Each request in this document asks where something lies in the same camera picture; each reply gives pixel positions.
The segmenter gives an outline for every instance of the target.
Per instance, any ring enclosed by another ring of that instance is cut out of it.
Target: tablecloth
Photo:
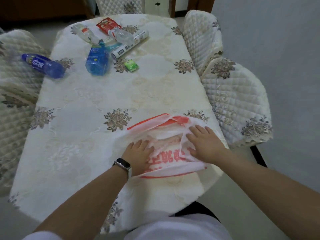
[[[28,216],[43,221],[59,205],[109,169],[116,133],[162,113],[196,117],[227,143],[212,112],[174,19],[152,15],[112,16],[131,33],[148,30],[150,37],[118,61],[105,76],[85,68],[91,45],[72,26],[58,33],[51,59],[67,69],[62,79],[45,77],[9,201]],[[99,38],[95,25],[81,22]],[[126,70],[133,59],[139,69]],[[178,177],[137,178],[119,193],[101,233],[130,230],[195,201],[222,175],[212,166]]]

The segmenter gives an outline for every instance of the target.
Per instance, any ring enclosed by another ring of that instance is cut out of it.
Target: dining table
[[[104,18],[79,23],[106,39],[96,26]],[[9,197],[37,221],[108,170],[121,156],[114,154],[117,133],[140,121],[164,113],[194,117],[228,147],[176,21],[145,14],[110,18],[133,35],[147,30],[149,37],[118,60],[110,58],[103,76],[86,70],[92,44],[81,39],[73,25],[59,31],[54,42],[50,59],[66,73],[60,79],[44,77]],[[124,64],[131,59],[139,66],[134,72]],[[129,180],[101,233],[132,230],[170,216],[197,200],[222,174],[210,164],[181,176]]]

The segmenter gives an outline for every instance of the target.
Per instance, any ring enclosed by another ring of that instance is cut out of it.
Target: hand
[[[216,136],[209,127],[201,127],[196,125],[191,126],[190,131],[193,134],[186,134],[188,140],[194,145],[195,150],[188,148],[191,156],[205,162],[215,164],[226,152],[226,149],[221,140]]]
[[[131,165],[132,176],[140,175],[150,167],[150,163],[148,163],[149,156],[155,148],[153,146],[147,148],[148,144],[148,140],[144,142],[139,140],[136,143],[131,142],[122,154],[121,158]]]

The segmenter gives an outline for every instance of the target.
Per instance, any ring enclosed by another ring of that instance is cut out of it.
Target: red snack bag
[[[122,27],[116,23],[115,20],[107,17],[105,19],[103,19],[102,21],[100,21],[98,24],[96,24],[96,26],[98,26],[102,31],[104,31],[106,34],[108,34],[109,36],[114,36],[112,30],[119,28],[121,29]]]

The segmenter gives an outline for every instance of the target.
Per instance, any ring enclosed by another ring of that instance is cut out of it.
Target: person
[[[319,193],[274,170],[238,159],[209,127],[197,125],[190,131],[187,138],[195,147],[188,149],[191,155],[221,168],[287,236],[320,239]],[[148,148],[148,143],[132,142],[122,155],[130,163],[133,176],[149,167],[154,148]],[[127,170],[112,166],[67,199],[24,240],[94,239],[127,180]],[[199,205],[191,210],[187,207],[176,217],[140,226],[124,239],[231,239],[215,216]]]

